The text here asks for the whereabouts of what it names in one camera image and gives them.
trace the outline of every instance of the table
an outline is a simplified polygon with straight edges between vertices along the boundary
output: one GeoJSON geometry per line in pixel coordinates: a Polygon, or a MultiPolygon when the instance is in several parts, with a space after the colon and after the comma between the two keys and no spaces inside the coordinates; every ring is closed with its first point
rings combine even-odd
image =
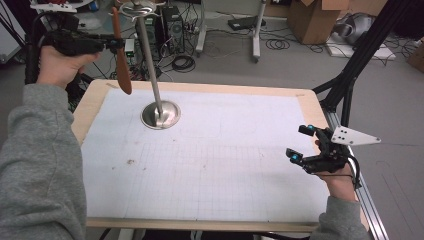
{"type": "MultiPolygon", "coordinates": [[[[119,88],[114,80],[95,80],[90,84],[84,98],[74,113],[75,121],[72,130],[80,144],[96,117],[111,88],[119,88]]],[[[149,82],[133,82],[134,89],[151,89],[149,82]]],[[[159,83],[161,91],[181,91],[200,93],[236,93],[267,96],[296,97],[306,122],[317,127],[327,126],[316,95],[311,90],[283,89],[244,86],[223,86],[184,83],[159,83]]],[[[224,231],[278,231],[278,232],[311,232],[316,223],[267,223],[267,222],[236,222],[236,221],[179,221],[179,220],[148,220],[148,219],[117,219],[93,218],[88,216],[88,227],[112,228],[143,228],[143,229],[178,229],[178,230],[224,230],[224,231]]]]}
{"type": "MultiPolygon", "coordinates": [[[[259,58],[261,56],[260,46],[259,46],[259,32],[261,30],[261,23],[262,23],[262,18],[263,18],[264,12],[265,12],[265,6],[266,6],[266,0],[260,0],[258,19],[257,19],[257,22],[256,22],[256,28],[253,31],[253,36],[252,36],[252,40],[253,40],[253,60],[255,61],[255,63],[258,63],[259,58]]],[[[205,11],[206,10],[209,10],[209,11],[212,10],[213,11],[214,9],[208,8],[207,1],[202,0],[202,2],[201,2],[201,12],[200,12],[201,25],[200,25],[200,32],[199,32],[199,37],[197,39],[197,46],[196,46],[197,57],[200,57],[200,53],[203,52],[203,45],[205,44],[206,31],[207,31],[207,28],[208,28],[207,25],[206,25],[206,19],[205,19],[205,11]]]]}

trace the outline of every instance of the person's left hand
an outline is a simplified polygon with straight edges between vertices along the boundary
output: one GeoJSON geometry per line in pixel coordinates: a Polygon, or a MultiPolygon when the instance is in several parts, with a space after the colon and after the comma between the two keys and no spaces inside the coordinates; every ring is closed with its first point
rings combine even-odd
{"type": "Polygon", "coordinates": [[[52,46],[44,46],[41,49],[37,84],[51,84],[65,89],[78,72],[83,72],[85,64],[96,61],[99,56],[100,53],[68,57],[52,46]]]}

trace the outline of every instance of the gray sleeve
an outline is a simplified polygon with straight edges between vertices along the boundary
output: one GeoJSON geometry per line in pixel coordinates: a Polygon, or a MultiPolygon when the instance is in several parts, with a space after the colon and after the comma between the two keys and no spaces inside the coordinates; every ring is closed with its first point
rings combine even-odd
{"type": "Polygon", "coordinates": [[[328,197],[327,210],[319,217],[319,227],[312,234],[311,240],[369,239],[361,223],[361,205],[328,197]]]}
{"type": "Polygon", "coordinates": [[[0,152],[0,239],[84,239],[86,199],[81,150],[67,93],[24,88],[9,115],[0,152]]]}

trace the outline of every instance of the black metal frame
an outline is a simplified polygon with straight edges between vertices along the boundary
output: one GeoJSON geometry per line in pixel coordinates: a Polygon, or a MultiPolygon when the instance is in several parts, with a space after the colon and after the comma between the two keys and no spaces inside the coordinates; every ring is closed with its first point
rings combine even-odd
{"type": "Polygon", "coordinates": [[[409,6],[418,1],[421,0],[389,0],[343,71],[336,78],[312,89],[316,94],[330,89],[327,96],[320,101],[321,107],[328,112],[336,112],[337,105],[343,99],[342,126],[348,127],[349,125],[353,87],[359,74],[380,48],[390,31],[407,12],[409,6]]]}

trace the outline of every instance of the gray floor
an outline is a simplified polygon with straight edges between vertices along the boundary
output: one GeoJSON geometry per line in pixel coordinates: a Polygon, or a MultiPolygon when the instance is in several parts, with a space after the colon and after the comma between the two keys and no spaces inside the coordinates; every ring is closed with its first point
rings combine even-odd
{"type": "MultiPolygon", "coordinates": [[[[222,19],[210,20],[210,25],[227,28],[222,19]]],[[[283,20],[268,21],[268,30],[284,27],[283,20]]],[[[348,61],[330,57],[326,51],[314,53],[297,43],[287,50],[270,50],[262,41],[261,58],[255,64],[250,39],[214,33],[207,42],[207,55],[196,59],[193,72],[169,72],[174,82],[311,89],[337,76],[348,61]]],[[[109,60],[110,55],[103,53],[99,66],[105,72],[109,60]]],[[[87,73],[100,75],[93,66],[87,73]]],[[[23,79],[24,66],[0,66],[0,144],[6,139],[7,114],[21,103],[23,79]]],[[[424,74],[409,66],[401,54],[387,66],[371,61],[355,86],[350,127],[383,142],[353,150],[390,239],[424,236],[423,103],[424,74]]],[[[89,229],[88,239],[98,239],[101,231],[89,229]]],[[[117,239],[117,232],[108,239],[117,239]]]]}

